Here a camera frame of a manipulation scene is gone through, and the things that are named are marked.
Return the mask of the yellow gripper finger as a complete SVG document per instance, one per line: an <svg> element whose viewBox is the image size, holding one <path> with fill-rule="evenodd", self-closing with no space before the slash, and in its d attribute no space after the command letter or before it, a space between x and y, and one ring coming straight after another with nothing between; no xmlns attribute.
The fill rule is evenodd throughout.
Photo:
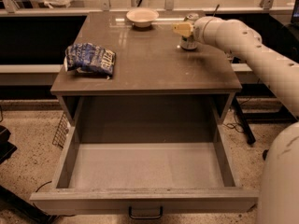
<svg viewBox="0 0 299 224"><path fill-rule="evenodd" d="M172 30L174 33L178 35L189 37L192 35L193 26L187 21L180 22L180 23L173 23Z"/></svg>

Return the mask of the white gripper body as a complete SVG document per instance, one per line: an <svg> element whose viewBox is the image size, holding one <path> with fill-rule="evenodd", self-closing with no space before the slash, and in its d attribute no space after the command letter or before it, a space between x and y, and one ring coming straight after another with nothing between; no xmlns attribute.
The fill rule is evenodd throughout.
<svg viewBox="0 0 299 224"><path fill-rule="evenodd" d="M216 44L216 34L219 27L223 24L220 18L205 16L198 19L193 25L193 38L206 45Z"/></svg>

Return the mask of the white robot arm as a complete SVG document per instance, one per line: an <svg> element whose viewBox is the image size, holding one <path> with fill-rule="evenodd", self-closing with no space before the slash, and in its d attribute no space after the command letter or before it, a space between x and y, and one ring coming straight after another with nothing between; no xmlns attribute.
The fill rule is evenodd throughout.
<svg viewBox="0 0 299 224"><path fill-rule="evenodd" d="M299 63L263 45L244 22L205 16L175 23L172 30L245 61L299 118ZM283 130L267 152L256 224L299 224L299 121Z"/></svg>

